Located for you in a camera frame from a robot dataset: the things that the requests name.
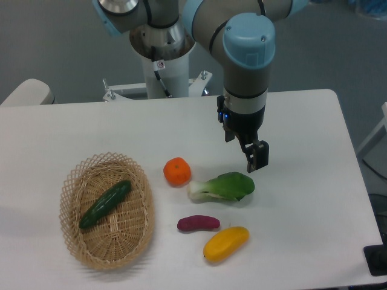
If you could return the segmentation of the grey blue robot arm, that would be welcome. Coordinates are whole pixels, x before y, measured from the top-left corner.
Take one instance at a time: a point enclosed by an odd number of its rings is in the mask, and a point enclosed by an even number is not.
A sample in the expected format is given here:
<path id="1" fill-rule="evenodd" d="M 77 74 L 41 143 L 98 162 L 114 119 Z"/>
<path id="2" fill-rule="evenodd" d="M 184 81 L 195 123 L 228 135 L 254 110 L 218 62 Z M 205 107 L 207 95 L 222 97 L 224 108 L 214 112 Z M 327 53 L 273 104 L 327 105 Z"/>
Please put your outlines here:
<path id="1" fill-rule="evenodd" d="M 237 139 L 253 172 L 268 164 L 268 143 L 258 138 L 272 60 L 274 23 L 306 1 L 94 1 L 109 34 L 129 34 L 141 57 L 148 98 L 186 97 L 188 55 L 202 46 L 223 68 L 217 98 L 225 140 Z"/>

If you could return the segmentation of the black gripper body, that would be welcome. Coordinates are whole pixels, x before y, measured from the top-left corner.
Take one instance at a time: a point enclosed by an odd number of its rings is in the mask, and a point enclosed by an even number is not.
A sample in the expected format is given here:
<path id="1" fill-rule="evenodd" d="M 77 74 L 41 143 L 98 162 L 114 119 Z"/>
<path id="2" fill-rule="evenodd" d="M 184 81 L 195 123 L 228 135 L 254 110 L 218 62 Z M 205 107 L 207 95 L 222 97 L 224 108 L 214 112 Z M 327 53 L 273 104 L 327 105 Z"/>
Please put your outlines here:
<path id="1" fill-rule="evenodd" d="M 258 129 L 264 120 L 265 106 L 252 114 L 239 114 L 231 111 L 225 103 L 225 96 L 217 97 L 218 121 L 238 136 L 258 136 Z"/>

